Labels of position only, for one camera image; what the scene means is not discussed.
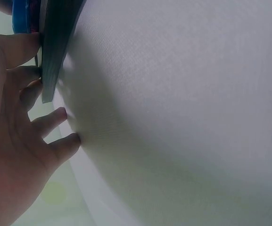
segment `blue lid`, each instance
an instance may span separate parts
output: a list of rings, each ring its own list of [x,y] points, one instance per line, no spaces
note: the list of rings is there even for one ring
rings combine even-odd
[[[31,33],[29,25],[29,0],[13,0],[12,27],[13,32]]]

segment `white textured surface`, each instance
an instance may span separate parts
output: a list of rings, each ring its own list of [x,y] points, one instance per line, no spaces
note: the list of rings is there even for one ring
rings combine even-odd
[[[272,226],[272,0],[87,0],[59,83],[98,226]]]

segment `finger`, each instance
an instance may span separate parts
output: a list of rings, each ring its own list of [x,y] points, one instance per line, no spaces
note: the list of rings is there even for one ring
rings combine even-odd
[[[20,100],[23,107],[30,111],[33,108],[37,98],[41,94],[42,83],[40,80],[32,82],[28,87],[24,88],[20,93]]]
[[[39,33],[0,35],[0,49],[6,68],[12,69],[31,60],[40,48]]]
[[[71,134],[65,138],[54,141],[50,144],[50,148],[62,164],[70,159],[81,145],[80,138],[77,134]]]
[[[40,69],[36,66],[21,66],[7,71],[8,76],[13,76],[19,90],[26,88],[31,82],[41,76]]]
[[[66,119],[66,110],[63,107],[60,107],[46,116],[35,119],[32,122],[32,125],[39,135],[42,138],[45,138],[53,129],[63,123]]]
[[[12,0],[0,0],[0,11],[7,15],[12,14]]]

